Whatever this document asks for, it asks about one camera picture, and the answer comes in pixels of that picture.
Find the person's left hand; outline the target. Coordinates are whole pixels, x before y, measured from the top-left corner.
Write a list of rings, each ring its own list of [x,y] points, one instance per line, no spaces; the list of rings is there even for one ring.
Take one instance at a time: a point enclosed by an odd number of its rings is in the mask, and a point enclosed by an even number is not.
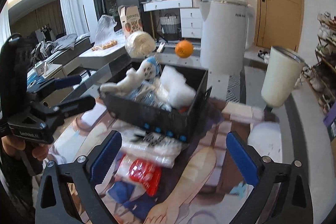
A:
[[[17,156],[19,151],[24,151],[26,148],[25,141],[13,135],[4,136],[1,141],[5,153],[9,156]],[[32,156],[39,161],[44,160],[48,153],[49,147],[47,145],[38,145],[31,152]]]

